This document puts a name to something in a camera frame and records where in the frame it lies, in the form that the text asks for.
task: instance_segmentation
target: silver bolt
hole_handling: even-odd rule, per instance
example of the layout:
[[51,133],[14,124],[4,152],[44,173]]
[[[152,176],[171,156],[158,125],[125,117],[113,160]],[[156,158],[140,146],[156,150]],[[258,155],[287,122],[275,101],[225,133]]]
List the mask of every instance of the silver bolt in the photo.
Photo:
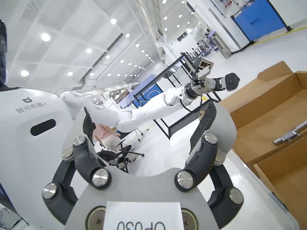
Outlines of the silver bolt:
[[77,147],[77,146],[82,145],[84,142],[85,142],[85,137],[84,136],[78,136],[74,139],[73,145]]
[[232,188],[230,190],[229,197],[235,204],[240,205],[243,202],[243,194],[237,188]]
[[57,193],[57,186],[54,183],[49,183],[43,190],[43,198],[51,199]]
[[205,140],[210,143],[210,144],[216,144],[217,143],[217,138],[214,134],[211,134],[211,133],[206,133],[204,135],[205,137]]
[[62,158],[67,159],[72,155],[72,147],[65,148],[62,151]]
[[92,181],[93,181],[93,184],[96,187],[101,187],[101,186],[104,186],[106,184],[108,179],[109,179],[108,171],[101,168],[94,173]]
[[177,174],[177,181],[178,184],[184,189],[190,189],[194,184],[193,177],[185,170],[182,170]]

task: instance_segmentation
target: label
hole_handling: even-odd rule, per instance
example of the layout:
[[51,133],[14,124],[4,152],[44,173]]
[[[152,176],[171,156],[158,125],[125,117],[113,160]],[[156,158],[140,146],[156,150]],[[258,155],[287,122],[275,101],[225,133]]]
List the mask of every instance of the label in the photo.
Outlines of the label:
[[180,203],[106,203],[103,229],[184,230]]

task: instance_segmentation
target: floor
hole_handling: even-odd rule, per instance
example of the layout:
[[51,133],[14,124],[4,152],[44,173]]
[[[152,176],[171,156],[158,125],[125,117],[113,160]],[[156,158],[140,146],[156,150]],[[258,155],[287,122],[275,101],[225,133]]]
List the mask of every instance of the floor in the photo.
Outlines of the floor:
[[[260,71],[282,60],[294,72],[307,71],[306,43],[307,29],[303,29],[250,46],[229,59],[224,59],[219,53],[213,53],[207,58],[214,63],[210,77],[216,78],[235,72],[241,79],[239,84],[241,88],[256,78]],[[219,92],[219,96],[223,99],[231,93],[223,91]],[[178,131],[171,140],[168,140],[156,125],[149,124],[148,127],[150,126],[143,141],[135,147],[135,151],[144,153],[145,157],[139,156],[135,162],[129,164],[130,173],[152,176],[172,167],[182,168],[189,153],[189,138],[197,126],[197,121]],[[243,210],[224,229],[296,229],[293,219],[273,202],[264,186],[250,174],[235,155],[229,154],[225,166],[233,183],[243,192],[245,204]],[[80,185],[78,182],[73,185],[77,196],[82,193],[85,186],[86,183]],[[199,188],[208,199],[213,185],[210,179],[206,178]]]

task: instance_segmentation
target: black metal frame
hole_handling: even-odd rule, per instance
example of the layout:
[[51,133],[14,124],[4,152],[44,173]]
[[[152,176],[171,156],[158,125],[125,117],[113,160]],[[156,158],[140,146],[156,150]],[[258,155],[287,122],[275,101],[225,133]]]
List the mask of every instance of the black metal frame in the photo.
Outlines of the black metal frame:
[[[186,67],[184,66],[185,63],[182,61],[182,59],[185,58],[186,62],[189,62],[192,67],[195,69],[195,71],[198,69],[198,66],[196,64],[194,64],[191,59],[185,54],[183,53],[175,62],[173,62],[169,67],[167,67],[166,69],[164,69],[159,75],[157,75],[157,77],[155,79],[153,79],[152,81],[150,81],[143,89],[141,89],[138,93],[134,94],[134,98],[137,100],[137,102],[140,104],[140,106],[143,106],[143,104],[140,102],[140,100],[138,99],[139,97],[143,98],[144,101],[147,101],[145,99],[145,97],[143,96],[143,93],[148,90],[152,85],[156,85],[158,86],[157,84],[157,81],[161,78],[161,77],[164,77],[164,78],[167,78],[169,80],[169,82],[173,85],[173,87],[176,87],[175,84],[172,82],[172,80],[166,76],[166,73],[172,68],[174,67],[178,62],[181,62],[182,63],[182,69],[183,71],[189,76],[190,79],[192,79],[193,75],[190,73],[188,73],[185,69]],[[209,94],[206,94],[208,96],[208,98],[214,102],[219,102],[221,101],[221,98],[218,96],[218,94],[213,91],[213,94],[214,96],[216,97],[216,99],[212,98]],[[179,119],[178,121],[176,121],[174,124],[168,126],[166,124],[166,122],[161,118],[160,120],[162,121],[162,123],[166,126],[167,128],[167,131],[165,131],[161,125],[158,123],[157,120],[153,120],[156,125],[160,128],[160,130],[165,134],[165,136],[170,139],[171,136],[177,132],[178,130],[180,130],[181,128],[185,127],[186,125],[188,125],[189,123],[191,123],[192,121],[194,121],[195,119],[197,119],[199,117],[199,111],[202,110],[202,109],[205,109],[206,108],[206,103],[203,103],[202,105],[198,106],[197,108],[195,108],[194,110],[191,110],[191,112],[189,112],[187,115],[185,115],[184,117],[182,117],[181,119]]]

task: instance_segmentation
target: ceiling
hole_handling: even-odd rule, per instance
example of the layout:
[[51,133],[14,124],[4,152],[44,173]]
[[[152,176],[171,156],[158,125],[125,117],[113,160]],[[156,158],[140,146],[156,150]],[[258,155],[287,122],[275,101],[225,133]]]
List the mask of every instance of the ceiling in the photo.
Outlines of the ceiling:
[[160,61],[137,0],[1,0],[0,18],[8,30],[8,86],[49,92],[86,89],[87,82],[112,86]]

